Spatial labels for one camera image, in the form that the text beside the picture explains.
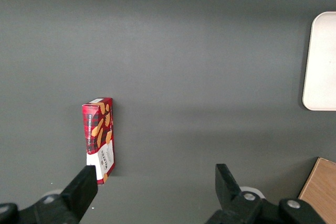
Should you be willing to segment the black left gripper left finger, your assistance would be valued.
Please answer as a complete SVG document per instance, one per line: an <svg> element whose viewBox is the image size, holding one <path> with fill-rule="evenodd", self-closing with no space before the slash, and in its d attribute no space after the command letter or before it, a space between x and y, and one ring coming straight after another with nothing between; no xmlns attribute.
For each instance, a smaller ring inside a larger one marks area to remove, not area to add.
<svg viewBox="0 0 336 224"><path fill-rule="evenodd" d="M96 167L87 165L62 192L45 195L25 209L2 203L1 223L79 223L97 192Z"/></svg>

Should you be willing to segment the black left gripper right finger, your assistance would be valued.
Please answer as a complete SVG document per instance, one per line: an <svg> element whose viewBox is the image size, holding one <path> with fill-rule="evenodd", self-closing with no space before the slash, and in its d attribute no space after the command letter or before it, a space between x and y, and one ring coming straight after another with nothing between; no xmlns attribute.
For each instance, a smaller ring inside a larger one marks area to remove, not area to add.
<svg viewBox="0 0 336 224"><path fill-rule="evenodd" d="M252 191L241 190L226 164L215 167L215 190L221 209L206 223L324 223L303 200L285 198L274 205Z"/></svg>

